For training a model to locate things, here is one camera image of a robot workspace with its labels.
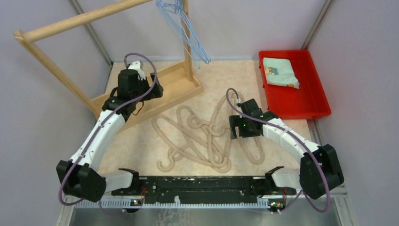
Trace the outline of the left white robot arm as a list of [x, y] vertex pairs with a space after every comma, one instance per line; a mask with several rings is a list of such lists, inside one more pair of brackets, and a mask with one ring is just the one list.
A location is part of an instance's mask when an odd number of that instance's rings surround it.
[[137, 103], [163, 96], [163, 88], [157, 80], [157, 73], [151, 73], [149, 84], [138, 60], [128, 63], [118, 75], [118, 85], [106, 99], [97, 123], [78, 151], [67, 161], [56, 166], [60, 189], [58, 197], [63, 205], [63, 195], [82, 200], [98, 202], [103, 195], [117, 190], [130, 195], [141, 189], [138, 172], [119, 169], [112, 173], [99, 174], [99, 165], [112, 140], [127, 123], [131, 115], [137, 115]]

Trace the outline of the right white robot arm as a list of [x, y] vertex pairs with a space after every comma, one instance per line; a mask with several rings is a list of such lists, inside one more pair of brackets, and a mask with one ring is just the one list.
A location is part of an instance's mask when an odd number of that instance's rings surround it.
[[265, 174], [265, 189], [277, 194], [282, 188], [301, 189], [316, 200], [344, 183], [336, 150], [314, 143], [287, 126], [271, 111], [263, 112], [254, 99], [237, 100], [238, 115], [229, 117], [231, 139], [265, 137], [282, 147], [299, 164], [290, 169], [278, 166]]

